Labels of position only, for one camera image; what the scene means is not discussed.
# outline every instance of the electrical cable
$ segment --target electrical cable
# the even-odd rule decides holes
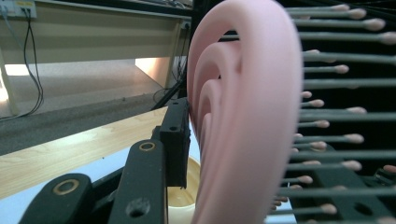
[[[43,103],[44,103],[44,90],[43,90],[43,87],[41,85],[40,77],[39,77],[39,74],[38,74],[37,55],[36,55],[36,50],[35,50],[35,37],[34,37],[34,34],[33,34],[32,25],[31,25],[32,17],[31,17],[30,10],[24,10],[24,8],[22,9],[23,13],[25,14],[25,18],[27,20],[27,23],[28,23],[28,28],[27,28],[27,31],[26,31],[25,39],[24,39],[24,44],[22,45],[21,41],[15,35],[15,32],[12,29],[12,26],[9,24],[9,21],[7,19],[7,14],[8,14],[7,8],[6,7],[1,7],[0,9],[1,9],[1,14],[2,14],[2,16],[3,16],[3,18],[4,18],[5,22],[6,22],[8,30],[11,32],[12,36],[14,37],[14,39],[16,40],[18,45],[20,46],[21,50],[23,51],[24,63],[26,65],[26,68],[28,69],[29,76],[33,80],[33,82],[35,83],[35,86],[36,86],[37,91],[38,91],[37,101],[36,101],[35,106],[33,107],[33,109],[31,111],[27,112],[27,113],[24,113],[24,114],[21,114],[21,115],[18,115],[18,116],[0,119],[0,120],[9,120],[9,119],[16,119],[16,118],[20,118],[20,117],[29,116],[29,115],[32,115],[33,113],[35,113],[37,111],[37,109],[40,106],[42,106]],[[32,37],[32,42],[33,42],[33,52],[34,52],[34,57],[35,57],[35,72],[36,72],[37,78],[35,78],[35,76],[33,75],[32,71],[31,71],[31,69],[29,67],[29,62],[27,60],[27,55],[26,55],[27,41],[28,41],[29,35],[30,35],[30,37]]]
[[[25,14],[26,20],[28,22],[28,30],[26,33],[26,37],[25,37],[25,42],[24,42],[24,47],[23,47],[23,58],[25,61],[25,65],[29,71],[29,76],[32,78],[32,80],[35,83],[35,86],[37,87],[37,91],[38,91],[38,97],[37,97],[37,101],[35,103],[35,107],[28,112],[25,116],[31,115],[33,113],[35,113],[37,111],[37,109],[42,106],[42,104],[44,103],[44,91],[43,91],[43,87],[41,85],[40,82],[40,77],[38,75],[38,69],[37,69],[37,56],[36,56],[36,52],[35,52],[35,37],[33,35],[33,30],[32,30],[32,25],[31,25],[31,14],[30,14],[30,10],[23,10],[23,13]],[[35,56],[35,71],[36,71],[36,76],[37,78],[35,78],[35,76],[32,73],[32,70],[30,70],[29,67],[29,63],[27,62],[27,57],[26,57],[26,48],[27,48],[27,40],[29,38],[29,34],[30,37],[32,37],[32,43],[33,43],[33,52],[34,52],[34,56]]]
[[[175,3],[175,5],[176,5],[176,7],[177,6],[179,6],[179,7],[181,7],[181,8],[183,8],[183,9],[185,9],[186,7],[182,4],[182,3],[180,3],[179,1],[172,1],[173,3]]]
[[[176,77],[175,73],[173,72],[173,69],[172,69],[172,77],[177,81],[177,77]]]
[[[182,46],[182,49],[181,49],[181,54],[183,54],[184,48],[186,47],[187,34],[189,33],[189,30],[190,30],[190,26],[187,26],[186,27],[186,36],[184,38],[183,46]],[[184,63],[182,62],[180,57],[177,58],[177,78],[175,78],[176,81],[180,81],[180,79],[181,79],[181,77],[183,75],[184,67],[186,66],[186,62],[187,62],[187,57],[184,60]]]
[[[155,99],[155,98],[156,98],[156,95],[157,95],[160,91],[163,91],[163,95],[165,95],[169,90],[170,90],[170,89],[165,88],[165,89],[160,89],[160,90],[154,92],[154,94],[152,95],[152,101],[154,101],[154,103],[157,104],[158,101]]]
[[[186,37],[187,34],[190,30],[190,26],[186,27]],[[185,45],[186,45],[186,39],[184,39],[184,43],[183,43],[183,49],[182,52],[184,51]],[[165,94],[165,96],[163,98],[160,99],[160,101],[158,101],[158,103],[156,103],[156,105],[154,107],[152,107],[150,110],[154,110],[154,109],[158,109],[163,107],[178,91],[184,91],[186,90],[186,88],[184,87],[184,82],[186,81],[186,75],[187,73],[184,72],[185,69],[182,69],[180,66],[180,57],[177,57],[177,78],[175,78],[176,80],[176,84],[170,88],[168,90],[168,92]],[[187,64],[188,61],[188,56],[186,57],[186,60],[183,64]]]

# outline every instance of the brass grommet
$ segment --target brass grommet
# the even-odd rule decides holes
[[[155,144],[152,142],[145,142],[140,144],[139,149],[142,151],[151,151],[155,148]]]
[[[69,188],[69,189],[61,189],[61,187],[63,185],[68,184],[68,183],[72,184],[71,188]],[[55,188],[53,188],[52,191],[55,194],[57,194],[57,195],[65,195],[65,194],[68,194],[68,193],[74,191],[75,189],[77,189],[78,185],[79,185],[79,181],[78,180],[76,180],[76,179],[68,179],[68,180],[64,180],[61,183],[57,184],[55,186]]]

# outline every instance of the metal rod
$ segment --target metal rod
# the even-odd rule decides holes
[[[314,215],[314,214],[335,214],[336,208],[332,204],[323,204],[322,206],[294,208],[272,211],[270,215]]]
[[[291,198],[395,196],[396,187],[375,189],[281,189],[278,195]]]
[[[348,78],[306,79],[305,90],[327,90],[340,88],[386,88],[396,87],[396,78]]]
[[[363,137],[360,134],[345,134],[345,135],[334,135],[334,136],[303,136],[294,137],[294,143],[310,143],[310,142],[330,142],[330,143],[355,143],[359,144],[363,142]]]
[[[299,32],[302,40],[333,40],[333,41],[361,41],[379,42],[387,45],[396,44],[395,33],[384,34],[350,34],[350,33],[330,33],[330,32]]]
[[[286,7],[286,11],[348,11],[349,6],[345,4],[332,7]]]
[[[224,35],[221,39],[239,39],[239,35]]]
[[[331,169],[359,170],[360,168],[361,165],[356,161],[343,161],[340,163],[323,163],[323,164],[292,163],[292,164],[288,164],[287,166],[288,171],[331,170]]]
[[[367,113],[367,114],[300,114],[300,122],[326,119],[328,121],[349,121],[349,122],[377,122],[377,121],[396,121],[396,113]]]
[[[348,66],[341,64],[336,66],[324,66],[324,67],[305,67],[304,73],[337,73],[345,74],[349,71]]]
[[[298,123],[298,128],[328,128],[330,126],[329,121],[327,120],[316,120],[312,122],[302,122]]]
[[[321,159],[344,159],[344,160],[384,160],[396,159],[396,149],[381,150],[337,150],[326,152],[301,151],[290,156],[294,160],[321,160]]]
[[[333,62],[343,61],[352,63],[388,63],[396,65],[395,56],[376,54],[352,54],[352,53],[326,53],[317,51],[303,52],[305,62]]]
[[[363,107],[355,106],[346,109],[300,109],[301,114],[320,113],[320,114],[366,114]]]
[[[313,181],[314,180],[312,179],[311,176],[302,175],[294,178],[283,178],[281,183],[282,184],[298,184],[298,183],[312,184]]]
[[[322,141],[311,142],[311,143],[297,143],[293,144],[291,147],[295,148],[312,148],[316,150],[326,150],[327,144]]]
[[[322,106],[324,106],[324,102],[322,100],[312,100],[300,104],[300,107],[322,107]]]
[[[289,11],[289,15],[296,17],[312,17],[312,18],[350,18],[359,20],[366,16],[366,11],[360,8],[349,11],[323,11],[323,10],[305,10],[305,11]]]
[[[385,27],[385,21],[381,19],[371,19],[366,21],[346,21],[346,20],[302,20],[294,19],[296,26],[302,27],[333,27],[333,28],[363,28],[370,31],[378,31]]]

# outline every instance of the pink curved strip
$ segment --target pink curved strip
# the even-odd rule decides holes
[[[217,43],[230,29],[240,41]],[[187,84],[202,153],[192,223],[262,223],[291,152],[302,70],[297,32],[277,2],[227,0],[201,21]]]

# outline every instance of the black cable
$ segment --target black cable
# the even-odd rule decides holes
[[[176,77],[175,73],[173,72],[173,68],[171,71],[172,71],[172,77],[177,81],[177,77]]]
[[[167,88],[166,89],[160,89],[160,90],[154,92],[154,94],[152,95],[152,101],[154,101],[154,103],[156,103],[156,104],[158,103],[158,101],[155,99],[155,97],[160,91],[163,91],[163,95],[165,95],[169,91],[169,89],[167,89]]]
[[[183,47],[182,47],[182,49],[181,49],[181,54],[180,54],[180,55],[183,54],[184,48],[186,47],[187,34],[189,33],[189,30],[190,30],[190,26],[186,27],[186,34],[185,34],[185,38],[184,38],[184,42],[183,42]],[[184,60],[184,63],[182,63],[181,60],[180,60],[179,58],[177,59],[177,79],[176,79],[176,81],[180,81],[180,78],[181,78],[182,73],[183,73],[183,70],[184,70],[183,68],[184,68],[184,66],[186,65],[186,61],[187,61],[187,58],[186,58],[186,59]]]
[[[183,81],[178,81],[169,91],[165,94],[163,98],[158,101],[150,110],[155,110],[163,107],[178,91]]]
[[[36,50],[35,50],[35,36],[33,35],[33,30],[32,30],[32,25],[31,25],[32,18],[31,18],[30,10],[27,10],[27,12],[26,12],[26,10],[22,10],[22,11],[25,14],[25,17],[26,17],[26,20],[27,20],[27,23],[28,23],[26,37],[25,37],[24,45],[23,45],[23,59],[24,59],[25,65],[27,67],[27,70],[29,72],[29,76],[31,77],[31,79],[35,83],[35,86],[36,86],[37,91],[38,91],[38,97],[37,97],[37,101],[35,102],[35,106],[33,107],[33,109],[30,112],[28,112],[28,113],[26,113],[26,114],[21,116],[21,117],[24,117],[24,116],[28,116],[28,115],[34,114],[37,111],[37,109],[40,106],[42,106],[42,104],[44,103],[44,91],[43,91],[43,87],[41,85],[41,81],[40,81],[40,77],[39,77],[38,69],[37,69],[37,55],[36,55]],[[32,70],[29,67],[29,63],[27,62],[26,49],[27,49],[27,41],[29,39],[29,35],[30,35],[30,37],[32,37],[32,42],[33,42],[33,52],[34,52],[34,56],[35,56],[35,72],[36,72],[37,79],[33,75]]]

